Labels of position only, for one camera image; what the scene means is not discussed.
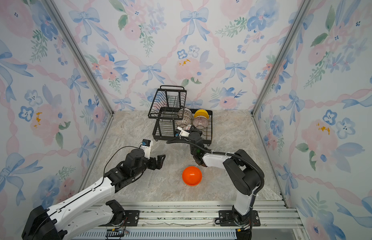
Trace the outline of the pink patterned bowl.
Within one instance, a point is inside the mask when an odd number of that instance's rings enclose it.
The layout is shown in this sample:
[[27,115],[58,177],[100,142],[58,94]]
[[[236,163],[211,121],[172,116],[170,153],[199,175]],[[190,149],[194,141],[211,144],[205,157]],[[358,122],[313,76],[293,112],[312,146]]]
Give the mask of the pink patterned bowl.
[[199,130],[206,129],[209,126],[209,120],[204,116],[198,116],[194,118],[193,125]]

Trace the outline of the yellow bowl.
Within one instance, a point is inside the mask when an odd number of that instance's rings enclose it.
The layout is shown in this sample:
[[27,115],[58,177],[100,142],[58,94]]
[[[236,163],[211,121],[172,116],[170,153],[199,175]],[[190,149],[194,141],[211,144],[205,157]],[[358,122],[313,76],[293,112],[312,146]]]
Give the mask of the yellow bowl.
[[194,113],[194,118],[198,118],[198,117],[204,117],[206,119],[209,119],[210,115],[206,110],[199,109]]

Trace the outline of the white red patterned bowl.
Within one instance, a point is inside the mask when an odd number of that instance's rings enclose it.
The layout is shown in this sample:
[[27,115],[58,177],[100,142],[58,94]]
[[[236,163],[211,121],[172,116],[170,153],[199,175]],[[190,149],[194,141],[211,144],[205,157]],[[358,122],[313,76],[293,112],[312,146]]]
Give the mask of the white red patterned bowl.
[[180,109],[177,113],[177,115],[182,118],[182,119],[192,119],[193,118],[193,113],[190,109],[184,108]]

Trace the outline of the blue patterned bowl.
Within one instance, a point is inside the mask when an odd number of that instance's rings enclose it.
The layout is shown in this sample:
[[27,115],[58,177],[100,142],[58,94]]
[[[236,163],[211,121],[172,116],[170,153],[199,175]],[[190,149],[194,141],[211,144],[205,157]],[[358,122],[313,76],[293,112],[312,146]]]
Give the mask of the blue patterned bowl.
[[184,128],[184,131],[186,132],[191,132],[195,127],[193,125],[188,125],[187,127]]

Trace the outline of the orange dotted patterned bowl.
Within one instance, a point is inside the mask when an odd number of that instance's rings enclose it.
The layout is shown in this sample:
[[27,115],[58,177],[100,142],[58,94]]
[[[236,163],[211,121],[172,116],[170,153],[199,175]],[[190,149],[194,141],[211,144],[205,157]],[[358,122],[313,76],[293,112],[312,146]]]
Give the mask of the orange dotted patterned bowl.
[[182,120],[175,120],[175,123],[178,127],[186,128],[188,125],[191,125],[191,119],[183,118]]

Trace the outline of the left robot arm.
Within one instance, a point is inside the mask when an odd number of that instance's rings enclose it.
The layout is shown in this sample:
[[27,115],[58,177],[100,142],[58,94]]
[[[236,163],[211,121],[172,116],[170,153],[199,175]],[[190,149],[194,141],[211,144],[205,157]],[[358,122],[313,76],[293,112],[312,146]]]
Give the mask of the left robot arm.
[[150,151],[134,148],[124,161],[90,187],[46,209],[43,206],[34,208],[25,224],[22,239],[69,240],[98,226],[124,225],[129,217],[116,200],[90,212],[88,208],[136,182],[147,169],[160,170],[165,158],[165,155],[153,158]]

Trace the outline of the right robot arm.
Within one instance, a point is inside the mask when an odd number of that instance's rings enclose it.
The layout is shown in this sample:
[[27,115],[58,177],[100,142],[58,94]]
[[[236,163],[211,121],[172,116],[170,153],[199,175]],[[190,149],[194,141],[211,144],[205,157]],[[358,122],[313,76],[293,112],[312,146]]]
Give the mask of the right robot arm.
[[257,193],[264,187],[265,174],[246,151],[216,152],[205,147],[202,134],[191,131],[187,136],[191,155],[199,166],[215,167],[227,172],[237,190],[232,207],[233,221],[238,226],[253,226],[253,207]]

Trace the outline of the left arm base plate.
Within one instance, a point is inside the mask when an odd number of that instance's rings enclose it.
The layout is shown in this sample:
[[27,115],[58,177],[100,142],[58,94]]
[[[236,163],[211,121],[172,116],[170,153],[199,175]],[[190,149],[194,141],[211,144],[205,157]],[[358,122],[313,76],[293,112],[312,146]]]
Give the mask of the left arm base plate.
[[101,227],[136,227],[140,218],[139,210],[125,210],[123,213],[118,213],[116,217]]

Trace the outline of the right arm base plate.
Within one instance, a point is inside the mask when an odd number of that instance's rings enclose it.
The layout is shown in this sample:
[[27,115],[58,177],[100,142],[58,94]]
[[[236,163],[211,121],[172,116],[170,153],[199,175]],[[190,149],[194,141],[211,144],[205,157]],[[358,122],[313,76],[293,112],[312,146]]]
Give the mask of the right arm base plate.
[[249,224],[253,227],[260,227],[260,217],[257,211],[253,210],[252,213],[248,213],[245,216],[240,215],[232,210],[220,210],[218,211],[218,217],[215,219],[215,224],[222,227],[241,227],[244,228]]

